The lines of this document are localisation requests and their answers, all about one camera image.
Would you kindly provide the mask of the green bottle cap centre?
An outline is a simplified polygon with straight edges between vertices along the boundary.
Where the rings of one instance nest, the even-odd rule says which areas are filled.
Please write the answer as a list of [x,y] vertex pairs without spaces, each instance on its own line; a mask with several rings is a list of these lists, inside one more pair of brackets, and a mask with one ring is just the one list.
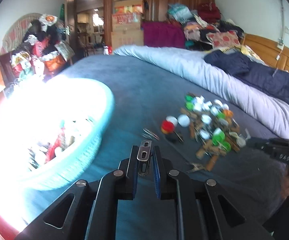
[[219,131],[214,133],[212,136],[212,143],[214,146],[218,146],[225,141],[225,133],[223,131]]

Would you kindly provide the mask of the wooden headboard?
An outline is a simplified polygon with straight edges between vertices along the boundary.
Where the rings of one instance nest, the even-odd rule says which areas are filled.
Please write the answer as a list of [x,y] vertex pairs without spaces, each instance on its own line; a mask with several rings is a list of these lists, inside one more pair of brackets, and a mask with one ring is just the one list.
[[289,48],[270,39],[246,34],[243,45],[249,46],[268,66],[289,72]]

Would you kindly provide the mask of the black bottle cap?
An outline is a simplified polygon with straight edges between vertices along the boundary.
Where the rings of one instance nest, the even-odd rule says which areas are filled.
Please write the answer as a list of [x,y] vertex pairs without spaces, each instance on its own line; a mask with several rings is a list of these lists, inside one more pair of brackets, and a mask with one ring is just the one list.
[[176,143],[178,142],[178,137],[177,135],[173,132],[173,133],[168,133],[165,135],[165,138],[169,141],[169,142],[172,142],[172,143]]

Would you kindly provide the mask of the orange-brown wooden clothespin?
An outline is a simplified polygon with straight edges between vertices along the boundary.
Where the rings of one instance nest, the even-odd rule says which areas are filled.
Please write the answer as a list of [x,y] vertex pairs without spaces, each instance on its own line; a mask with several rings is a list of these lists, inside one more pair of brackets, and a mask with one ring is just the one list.
[[212,171],[213,167],[215,166],[215,163],[217,162],[219,156],[218,155],[213,155],[209,162],[206,164],[205,169],[209,172]]

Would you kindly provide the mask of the pile of clothes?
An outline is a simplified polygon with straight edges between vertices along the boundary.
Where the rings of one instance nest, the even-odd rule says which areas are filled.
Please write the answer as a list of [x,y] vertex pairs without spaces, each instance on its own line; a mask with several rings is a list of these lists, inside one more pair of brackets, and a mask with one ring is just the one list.
[[241,27],[221,19],[221,12],[213,2],[202,3],[196,10],[180,3],[169,4],[168,18],[182,29],[184,46],[189,50],[238,46],[245,36]]

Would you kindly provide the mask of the white bottle cap left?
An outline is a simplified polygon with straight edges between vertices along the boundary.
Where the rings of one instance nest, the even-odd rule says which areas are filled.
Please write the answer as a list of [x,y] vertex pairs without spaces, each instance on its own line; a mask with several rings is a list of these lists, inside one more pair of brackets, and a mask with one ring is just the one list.
[[176,127],[178,124],[178,120],[174,116],[167,116],[166,121],[171,122],[174,125],[174,127]]

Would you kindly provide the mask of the long brown wooden clothespin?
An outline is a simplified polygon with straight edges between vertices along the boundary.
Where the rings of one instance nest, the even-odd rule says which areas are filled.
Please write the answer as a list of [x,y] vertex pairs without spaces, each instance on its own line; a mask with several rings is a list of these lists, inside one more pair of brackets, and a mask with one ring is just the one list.
[[208,151],[208,149],[210,147],[213,146],[213,142],[212,140],[208,140],[206,141],[200,148],[199,150],[196,152],[195,156],[198,158],[198,159],[202,159],[205,155],[205,153]]

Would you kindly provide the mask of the navy blue quilt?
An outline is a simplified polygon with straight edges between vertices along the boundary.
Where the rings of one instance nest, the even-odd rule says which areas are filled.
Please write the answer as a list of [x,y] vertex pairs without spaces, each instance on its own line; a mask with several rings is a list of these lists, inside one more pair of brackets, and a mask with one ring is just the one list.
[[216,50],[208,53],[204,57],[204,61],[222,69],[226,74],[241,82],[289,105],[288,72],[252,61],[238,51],[226,54]]

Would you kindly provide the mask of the cardboard box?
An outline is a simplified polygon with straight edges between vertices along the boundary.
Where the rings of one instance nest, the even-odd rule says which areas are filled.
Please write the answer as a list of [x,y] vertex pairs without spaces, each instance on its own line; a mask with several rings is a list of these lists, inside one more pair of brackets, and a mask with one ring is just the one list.
[[144,45],[144,33],[142,30],[117,31],[111,33],[112,49],[115,50],[123,45]]

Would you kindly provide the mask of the cluttered wooden side table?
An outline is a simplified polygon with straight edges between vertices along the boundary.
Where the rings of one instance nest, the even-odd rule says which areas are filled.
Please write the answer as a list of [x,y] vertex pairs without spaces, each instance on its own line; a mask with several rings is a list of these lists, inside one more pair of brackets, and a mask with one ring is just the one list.
[[4,83],[30,77],[47,81],[72,63],[74,50],[66,41],[64,21],[51,14],[22,16],[2,41],[0,64]]

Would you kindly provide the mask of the blue-grey bed blanket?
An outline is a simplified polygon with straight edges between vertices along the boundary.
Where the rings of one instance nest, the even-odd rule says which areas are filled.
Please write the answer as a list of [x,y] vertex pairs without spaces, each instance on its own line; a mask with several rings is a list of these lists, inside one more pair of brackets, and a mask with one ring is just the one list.
[[[185,95],[216,96],[207,90],[153,64],[128,56],[90,56],[62,71],[59,78],[83,77],[106,84],[114,94],[115,109],[100,149],[81,175],[87,181],[99,180],[115,170],[130,155],[132,146],[143,140],[148,129],[159,136],[164,158],[183,172],[196,162],[199,145],[180,129],[183,143],[171,143],[161,131],[168,116],[179,116]],[[264,223],[281,204],[281,178],[285,166],[265,153],[245,147],[217,160],[211,172],[194,172],[196,180],[213,178],[238,204],[241,211]],[[136,197],[118,205],[117,239],[176,239],[174,203],[157,199],[152,176],[138,179]]]

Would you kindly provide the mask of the dark metal clip front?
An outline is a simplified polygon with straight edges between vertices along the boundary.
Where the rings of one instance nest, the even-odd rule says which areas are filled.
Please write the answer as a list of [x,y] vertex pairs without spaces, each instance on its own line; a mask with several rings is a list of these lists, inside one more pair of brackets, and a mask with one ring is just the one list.
[[187,163],[191,169],[187,171],[187,173],[193,173],[193,172],[198,172],[201,170],[205,170],[206,168],[204,167],[203,164],[200,163]]

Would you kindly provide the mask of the turquoise plastic laundry basket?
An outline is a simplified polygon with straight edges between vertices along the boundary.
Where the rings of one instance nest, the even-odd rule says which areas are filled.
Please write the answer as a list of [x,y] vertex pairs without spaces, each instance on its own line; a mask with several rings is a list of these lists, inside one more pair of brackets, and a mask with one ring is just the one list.
[[16,87],[0,105],[0,183],[52,190],[77,179],[97,154],[114,104],[110,88],[93,79]]

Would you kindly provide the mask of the white bottle cap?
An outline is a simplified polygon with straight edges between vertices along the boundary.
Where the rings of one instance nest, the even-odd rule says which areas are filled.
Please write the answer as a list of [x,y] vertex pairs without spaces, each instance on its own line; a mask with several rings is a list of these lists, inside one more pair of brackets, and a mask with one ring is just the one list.
[[178,124],[178,120],[174,116],[167,116],[166,121],[171,122],[174,125],[174,127],[176,127]]
[[187,116],[185,114],[181,114],[178,117],[177,122],[181,127],[188,127],[191,123],[191,120],[190,120],[189,116]]

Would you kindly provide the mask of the silver metal clip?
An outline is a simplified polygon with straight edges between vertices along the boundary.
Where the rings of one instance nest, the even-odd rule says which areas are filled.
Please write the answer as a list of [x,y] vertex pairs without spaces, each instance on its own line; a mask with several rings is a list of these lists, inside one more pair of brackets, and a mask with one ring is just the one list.
[[142,136],[144,138],[147,138],[147,139],[150,139],[150,140],[159,140],[160,139],[155,133],[153,133],[152,131],[150,131],[150,130],[148,130],[146,128],[143,129]]
[[151,140],[144,140],[138,148],[138,174],[143,177],[147,176],[150,171],[151,145]]

